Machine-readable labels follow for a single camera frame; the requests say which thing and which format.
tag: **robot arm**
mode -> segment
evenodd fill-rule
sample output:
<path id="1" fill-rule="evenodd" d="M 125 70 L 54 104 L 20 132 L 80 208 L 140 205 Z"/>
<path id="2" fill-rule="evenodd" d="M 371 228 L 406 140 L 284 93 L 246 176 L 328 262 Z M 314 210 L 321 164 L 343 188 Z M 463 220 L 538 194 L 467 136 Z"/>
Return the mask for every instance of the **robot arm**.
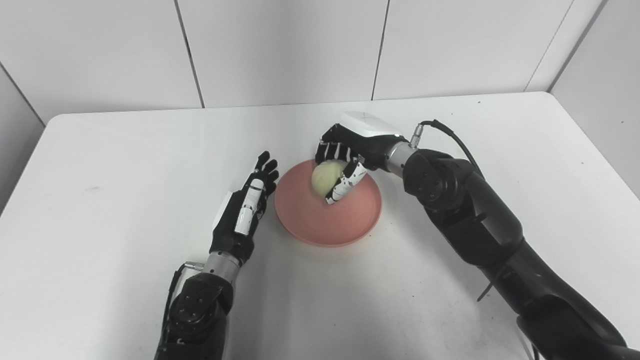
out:
<path id="1" fill-rule="evenodd" d="M 234 281 L 251 257 L 253 234 L 276 188 L 278 163 L 269 157 L 269 152 L 263 152 L 244 186 L 228 198 L 213 231 L 207 262 L 187 262 L 174 274 L 156 360 L 222 359 Z M 172 302 L 185 267 L 200 273 L 185 280 Z"/>
<path id="2" fill-rule="evenodd" d="M 418 149 L 424 125 L 452 136 L 469 160 Z M 435 120 L 423 122 L 410 142 L 389 131 L 360 136 L 355 128 L 336 125 L 332 136 L 355 150 L 368 169 L 382 168 L 403 179 L 404 190 L 416 196 L 460 257 L 489 279 L 480 299 L 495 287 L 518 315 L 518 326 L 536 355 L 540 352 L 549 360 L 640 359 L 640 352 L 626 347 L 611 322 L 533 251 L 517 217 L 448 127 Z"/>

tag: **table surface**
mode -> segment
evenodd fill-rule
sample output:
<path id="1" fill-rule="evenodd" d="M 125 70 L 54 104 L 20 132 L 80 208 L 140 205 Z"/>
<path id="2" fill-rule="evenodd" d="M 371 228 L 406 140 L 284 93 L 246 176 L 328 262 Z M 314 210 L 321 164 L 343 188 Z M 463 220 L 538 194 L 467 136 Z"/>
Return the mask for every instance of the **table surface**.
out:
<path id="1" fill-rule="evenodd" d="M 0 357 L 152 359 L 173 271 L 255 157 L 309 159 L 344 111 L 465 141 L 541 257 L 640 347 L 640 201 L 549 94 L 60 115 L 0 218 Z M 421 147 L 463 157 L 426 130 Z M 370 235 L 324 249 L 269 209 L 241 270 L 228 359 L 527 359 L 515 315 L 399 178 Z"/>

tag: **cable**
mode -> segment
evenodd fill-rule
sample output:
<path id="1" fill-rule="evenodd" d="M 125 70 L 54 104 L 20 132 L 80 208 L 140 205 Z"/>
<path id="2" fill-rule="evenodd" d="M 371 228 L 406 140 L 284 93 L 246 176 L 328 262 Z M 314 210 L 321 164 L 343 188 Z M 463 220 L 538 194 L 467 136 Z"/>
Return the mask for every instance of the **cable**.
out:
<path id="1" fill-rule="evenodd" d="M 169 309 L 171 308 L 171 300 L 173 300 L 173 293 L 175 293 L 175 288 L 178 286 L 178 282 L 180 281 L 180 277 L 182 276 L 182 271 L 186 267 L 185 264 L 182 264 L 178 270 L 173 273 L 173 279 L 171 279 L 171 285 L 169 285 L 169 295 L 166 297 L 166 304 L 164 305 L 164 316 L 162 319 L 162 333 L 160 334 L 160 343 L 164 343 L 164 337 L 166 336 L 166 324 L 169 321 Z"/>
<path id="2" fill-rule="evenodd" d="M 438 129 L 441 132 L 449 135 L 456 142 L 456 144 L 458 144 L 458 146 L 460 146 L 460 149 L 462 149 L 462 151 L 465 153 L 465 156 L 467 157 L 467 159 L 469 159 L 469 162 L 471 163 L 471 165 L 473 165 L 476 168 L 478 175 L 480 175 L 484 179 L 484 175 L 482 174 L 482 171 L 480 171 L 480 167 L 476 163 L 476 159 L 474 159 L 474 156 L 471 155 L 471 152 L 469 151 L 469 149 L 467 148 L 465 143 L 463 143 L 462 140 L 460 140 L 458 135 L 456 135 L 453 132 L 453 130 L 449 129 L 449 127 L 447 127 L 445 124 L 443 124 L 443 123 L 441 123 L 441 122 L 439 122 L 439 121 L 437 121 L 435 119 L 434 120 L 425 120 L 425 121 L 421 122 L 420 125 L 431 126 L 431 127 L 435 128 L 435 129 Z"/>

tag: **pink plate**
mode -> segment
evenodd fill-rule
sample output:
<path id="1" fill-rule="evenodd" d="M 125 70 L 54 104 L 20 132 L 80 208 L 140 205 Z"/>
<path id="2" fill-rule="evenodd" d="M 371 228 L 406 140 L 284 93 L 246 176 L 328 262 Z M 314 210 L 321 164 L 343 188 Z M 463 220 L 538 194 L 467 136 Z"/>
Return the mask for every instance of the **pink plate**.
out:
<path id="1" fill-rule="evenodd" d="M 298 239 L 319 246 L 342 246 L 364 237 L 382 210 L 376 182 L 366 175 L 349 195 L 328 205 L 311 189 L 315 167 L 313 160 L 303 161 L 280 179 L 275 208 L 282 225 Z"/>

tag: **white wall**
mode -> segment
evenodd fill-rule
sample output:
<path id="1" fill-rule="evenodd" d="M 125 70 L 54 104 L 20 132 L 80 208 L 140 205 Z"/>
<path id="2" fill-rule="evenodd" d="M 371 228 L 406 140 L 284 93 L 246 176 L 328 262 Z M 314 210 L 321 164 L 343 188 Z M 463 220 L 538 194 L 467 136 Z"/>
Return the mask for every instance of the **white wall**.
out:
<path id="1" fill-rule="evenodd" d="M 0 67 L 0 213 L 43 128 Z"/>
<path id="2" fill-rule="evenodd" d="M 610 0 L 552 89 L 640 196 L 640 1 Z"/>
<path id="3" fill-rule="evenodd" d="M 599 4 L 391 0 L 375 99 L 546 91 Z"/>
<path id="4" fill-rule="evenodd" d="M 207 107 L 371 99 L 387 0 L 182 0 Z"/>
<path id="5" fill-rule="evenodd" d="M 0 0 L 0 61 L 40 117 L 199 108 L 172 0 Z"/>
<path id="6" fill-rule="evenodd" d="M 546 90 L 601 0 L 175 0 L 208 107 Z M 40 117 L 197 108 L 174 0 L 0 0 Z"/>

